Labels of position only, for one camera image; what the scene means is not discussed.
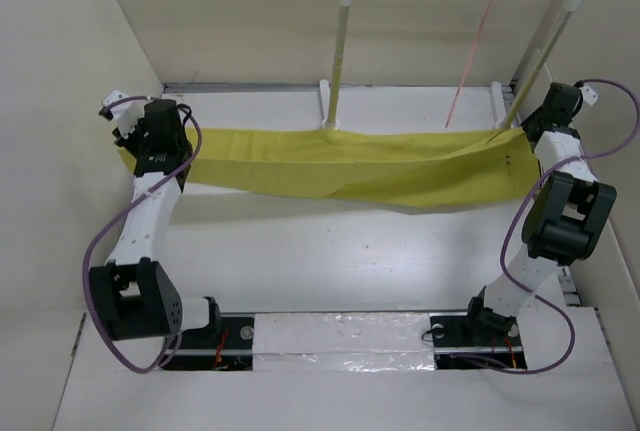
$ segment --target white wall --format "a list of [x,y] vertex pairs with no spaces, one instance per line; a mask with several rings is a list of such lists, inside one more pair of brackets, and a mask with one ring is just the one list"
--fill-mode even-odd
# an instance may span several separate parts
[[48,430],[82,314],[80,266],[129,176],[97,116],[160,83],[116,0],[0,0],[0,416]]
[[[317,83],[331,73],[339,0],[119,1],[163,82]],[[344,82],[457,85],[486,2],[355,0]],[[546,5],[494,3],[469,85],[510,81]]]
[[[569,84],[583,78],[617,79],[640,92],[638,29],[637,0],[585,0],[549,60],[553,78]],[[542,102],[548,83],[544,77],[539,80],[528,99],[527,112]],[[596,89],[599,102],[576,121],[588,152],[619,143],[635,122],[632,105],[623,93],[604,85]],[[600,308],[636,421],[640,421],[639,158],[637,139],[619,154],[592,163],[601,181],[618,190],[612,215],[615,235],[607,229],[594,256],[573,266],[583,299]]]

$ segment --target vertical post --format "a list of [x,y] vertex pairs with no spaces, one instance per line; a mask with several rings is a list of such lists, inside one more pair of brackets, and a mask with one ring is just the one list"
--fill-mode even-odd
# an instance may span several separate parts
[[581,1],[582,0],[566,0],[564,2],[559,18],[556,20],[555,24],[553,25],[553,29],[549,33],[549,36],[540,49],[540,53],[538,54],[538,57],[536,58],[533,65],[533,70],[525,78],[522,86],[518,90],[518,94],[516,94],[516,97],[513,100],[513,104],[511,105],[511,109],[509,110],[509,114],[507,114],[505,120],[500,124],[501,128],[509,129],[511,127],[511,123],[513,123],[513,120],[522,108],[522,104],[529,95],[529,91],[531,91],[533,84],[536,82],[536,79],[538,79],[540,70],[542,70],[542,68],[544,67],[544,63],[547,61],[547,58],[551,54],[553,47],[558,42],[558,39],[562,35],[564,28],[569,22],[569,19],[571,18],[575,10],[578,9],[578,5]]
[[327,119],[322,123],[324,128],[335,129],[338,127],[336,115],[338,114],[338,96],[340,94],[340,81],[342,78],[342,59],[344,57],[344,42],[347,39],[347,20],[349,19],[350,6],[351,0],[340,0],[338,32],[336,33],[336,47],[333,54],[333,69],[331,71],[329,112]]

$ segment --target yellow cloth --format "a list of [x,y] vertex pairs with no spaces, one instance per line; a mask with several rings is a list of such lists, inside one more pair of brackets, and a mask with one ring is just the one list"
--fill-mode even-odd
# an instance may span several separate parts
[[[539,177],[521,129],[363,135],[203,129],[190,182],[298,198],[417,208],[524,196]],[[188,130],[195,144],[196,134]],[[133,159],[127,156],[130,168]]]

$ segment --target pink string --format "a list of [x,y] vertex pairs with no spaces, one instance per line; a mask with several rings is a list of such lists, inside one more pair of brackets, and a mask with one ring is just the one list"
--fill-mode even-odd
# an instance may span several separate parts
[[469,70],[471,69],[471,63],[473,62],[473,58],[476,55],[476,51],[478,50],[478,41],[480,40],[480,34],[482,34],[482,28],[484,28],[484,22],[487,20],[487,16],[489,15],[489,10],[491,9],[492,4],[493,0],[489,0],[489,2],[487,3],[487,7],[484,10],[484,14],[482,15],[482,19],[480,20],[480,26],[478,26],[478,30],[476,31],[476,36],[475,38],[473,38],[473,44],[471,45],[471,52],[469,53],[469,58],[467,59],[467,65],[464,67],[464,72],[462,73],[460,84],[458,84],[458,89],[456,89],[456,95],[453,97],[453,103],[451,103],[451,109],[449,110],[449,115],[447,116],[447,122],[444,125],[445,128],[449,127],[449,123],[451,122],[451,118],[453,117],[453,111],[456,109],[456,103],[458,102],[460,90],[462,89],[462,86],[464,86],[464,81],[465,79],[467,79],[467,75],[469,74]]

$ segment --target plastic wrap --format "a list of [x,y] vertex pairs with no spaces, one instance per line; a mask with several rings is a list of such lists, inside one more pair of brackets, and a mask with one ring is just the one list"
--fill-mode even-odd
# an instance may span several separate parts
[[256,316],[257,371],[432,371],[421,337],[427,313],[291,313]]

